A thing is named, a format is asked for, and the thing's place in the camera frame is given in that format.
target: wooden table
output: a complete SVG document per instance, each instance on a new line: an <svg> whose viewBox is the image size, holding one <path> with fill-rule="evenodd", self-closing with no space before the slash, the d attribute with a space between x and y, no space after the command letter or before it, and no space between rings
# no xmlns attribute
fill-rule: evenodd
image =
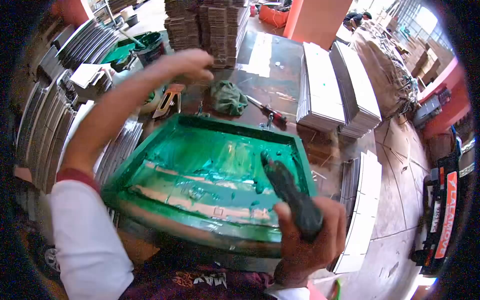
<svg viewBox="0 0 480 300"><path fill-rule="evenodd" d="M303 142L307 153L314 180L316 180L320 195L340 198L342 184L342 162L359 157L361 152L375 150L375 137L373 132L361 139L351 139L338 136L336 133L324 133L297 125L295 123L297 106L300 94L300 62L303 55L302 45L298 42L280 36L271 36L271 57L260 56L257 63L267 65L270 63L269 77L240 70L244 65L252 65L252 55L258 56L255 50L257 38L265 38L264 33L247 31L240 48L237 67L233 70L225 69L215 72L216 80L230 80L235 83L245 94L257 99L283 113L288 123L284 128L272 125L272 130L287 131L297 134ZM210 112L212 117L231 120L249 125L259 125L267 122L268 117L263 115L259 108L252 103L245 108L241 116L230 116L217 113L212 109L212 103L205 97L206 85L189 85L182 95L181 111L185 114L197 112L201 99L204 99L204 112ZM162 121L150 121L145 125L144 131L148 135L158 127Z"/></svg>

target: hand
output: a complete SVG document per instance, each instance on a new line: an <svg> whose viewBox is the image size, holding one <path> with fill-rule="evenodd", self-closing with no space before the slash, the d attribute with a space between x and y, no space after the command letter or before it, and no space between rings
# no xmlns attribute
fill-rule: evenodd
<svg viewBox="0 0 480 300"><path fill-rule="evenodd" d="M283 286L306 286L311 273L325 268L345 248L347 216L344 206L325 197L314 197L313 202L323 212L324 219L322 231L311 244L300 239L288 204L281 202L273 207L282 231L282 261L275 269L275 281Z"/></svg>
<svg viewBox="0 0 480 300"><path fill-rule="evenodd" d="M205 69L213 64L213 57L201 49L187 49L173 55L162 56L155 65L168 68L172 77L185 75L191 79L213 80L213 74Z"/></svg>

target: metal clamp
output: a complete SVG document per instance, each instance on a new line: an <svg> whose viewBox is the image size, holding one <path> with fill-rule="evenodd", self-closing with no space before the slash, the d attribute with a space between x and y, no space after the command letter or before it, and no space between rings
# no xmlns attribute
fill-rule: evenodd
<svg viewBox="0 0 480 300"><path fill-rule="evenodd" d="M267 121L267 124L265 123L260 123L260 128L262 128L263 130L270 130L270 127L272 126L272 121L273 121L273 112L270 113L270 115L268 115L268 121Z"/></svg>

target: shirt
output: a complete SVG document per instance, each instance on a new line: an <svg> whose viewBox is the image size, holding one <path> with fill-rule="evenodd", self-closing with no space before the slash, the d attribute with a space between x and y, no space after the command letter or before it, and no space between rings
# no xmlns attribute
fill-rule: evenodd
<svg viewBox="0 0 480 300"><path fill-rule="evenodd" d="M271 277L263 273L146 266L134 277L133 264L110 221L98 186L77 170L57 175L49 204L60 278L71 300L310 297L307 288L270 286Z"/></svg>
<svg viewBox="0 0 480 300"><path fill-rule="evenodd" d="M363 14L362 13L356 13L356 12L351 12L349 13L348 15L345 16L345 18L343 19L343 22L348 22L350 21L350 19L352 19L355 21L355 24L357 24L357 26L360 26L361 25L361 21L363 19Z"/></svg>

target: black bucket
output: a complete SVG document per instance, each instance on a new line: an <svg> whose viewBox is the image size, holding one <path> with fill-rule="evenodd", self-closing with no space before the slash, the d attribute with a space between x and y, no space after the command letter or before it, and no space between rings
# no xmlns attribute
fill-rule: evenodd
<svg viewBox="0 0 480 300"><path fill-rule="evenodd" d="M138 23L138 15L134 14L133 16L128 18L125 22L128 24L128 27L133 27Z"/></svg>
<svg viewBox="0 0 480 300"><path fill-rule="evenodd" d="M159 32L146 34L140 39L140 42L146 47L142 48L139 45L135 45L133 51L138 55L144 67L165 54L165 46L163 45L162 35Z"/></svg>

